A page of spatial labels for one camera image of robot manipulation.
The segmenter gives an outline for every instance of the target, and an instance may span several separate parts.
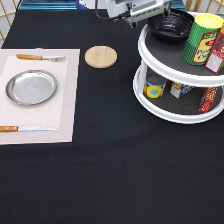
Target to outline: knife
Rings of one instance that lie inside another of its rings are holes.
[[[27,54],[17,54],[17,58],[19,59],[28,59],[28,60],[48,60],[51,62],[58,62],[58,61],[64,61],[66,56],[63,57],[57,57],[57,58],[44,58],[42,56],[36,56],[36,55],[27,55]]]
[[[57,131],[57,129],[43,126],[0,126],[0,132],[17,131]]]

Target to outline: table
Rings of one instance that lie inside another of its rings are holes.
[[[132,84],[144,25],[92,10],[16,13],[4,49],[81,54],[72,143],[0,146],[1,223],[223,223],[224,114],[181,125],[140,105]],[[88,66],[95,45],[114,48],[116,64]]]

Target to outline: label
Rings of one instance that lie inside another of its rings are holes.
[[[206,67],[217,73],[221,64],[222,64],[222,58],[212,53],[206,64]]]
[[[203,63],[207,60],[219,31],[204,33],[194,55],[193,61]]]

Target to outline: wooden coaster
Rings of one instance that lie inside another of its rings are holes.
[[[94,68],[108,68],[117,61],[117,53],[107,46],[95,46],[86,51],[85,60]]]

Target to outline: metal plate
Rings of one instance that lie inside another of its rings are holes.
[[[57,89],[57,80],[49,72],[29,70],[14,76],[6,86],[7,96],[21,105],[34,105],[49,99]]]

